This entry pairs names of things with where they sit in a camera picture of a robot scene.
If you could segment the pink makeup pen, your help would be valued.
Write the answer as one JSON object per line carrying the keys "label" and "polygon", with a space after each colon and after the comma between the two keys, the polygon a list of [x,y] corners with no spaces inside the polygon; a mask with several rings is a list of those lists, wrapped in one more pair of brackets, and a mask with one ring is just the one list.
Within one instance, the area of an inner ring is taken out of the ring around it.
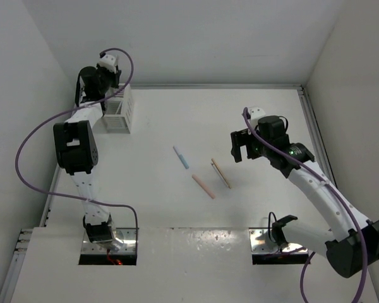
{"label": "pink makeup pen", "polygon": [[193,174],[191,177],[212,199],[215,199],[215,194],[196,174]]}

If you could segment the blue white makeup pen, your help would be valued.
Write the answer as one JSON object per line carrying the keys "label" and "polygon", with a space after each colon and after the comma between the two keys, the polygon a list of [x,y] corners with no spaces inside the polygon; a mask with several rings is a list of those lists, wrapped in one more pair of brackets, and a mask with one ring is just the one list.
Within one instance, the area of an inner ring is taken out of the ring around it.
{"label": "blue white makeup pen", "polygon": [[179,151],[178,147],[177,146],[173,146],[173,150],[176,153],[176,155],[179,158],[179,160],[182,163],[182,165],[184,166],[184,168],[185,169],[189,169],[189,165],[188,165],[186,159],[184,158],[183,154]]}

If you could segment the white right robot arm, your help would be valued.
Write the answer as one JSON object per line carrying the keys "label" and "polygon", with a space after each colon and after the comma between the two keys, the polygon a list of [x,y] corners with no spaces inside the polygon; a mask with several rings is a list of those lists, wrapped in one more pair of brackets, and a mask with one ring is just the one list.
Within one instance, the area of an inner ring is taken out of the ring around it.
{"label": "white right robot arm", "polygon": [[297,243],[325,257],[342,277],[349,278],[379,260],[379,220],[372,221],[355,208],[321,170],[302,143],[292,143],[287,123],[279,116],[243,114],[246,129],[231,133],[231,155],[242,161],[266,158],[293,183],[325,219],[329,230],[320,230],[287,215],[270,228],[271,241],[281,247]]}

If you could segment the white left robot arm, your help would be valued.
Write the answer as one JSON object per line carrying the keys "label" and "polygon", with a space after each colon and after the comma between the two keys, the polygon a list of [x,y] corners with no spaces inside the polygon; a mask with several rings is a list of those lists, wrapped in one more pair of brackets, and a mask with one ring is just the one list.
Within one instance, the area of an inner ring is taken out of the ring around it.
{"label": "white left robot arm", "polygon": [[120,75],[119,68],[99,64],[81,69],[75,92],[78,110],[65,122],[53,126],[58,165],[71,176],[83,198],[83,227],[89,241],[103,247],[112,243],[115,232],[108,208],[94,202],[99,191],[95,180],[99,152],[92,128],[106,110],[105,104],[98,101],[118,87]]}

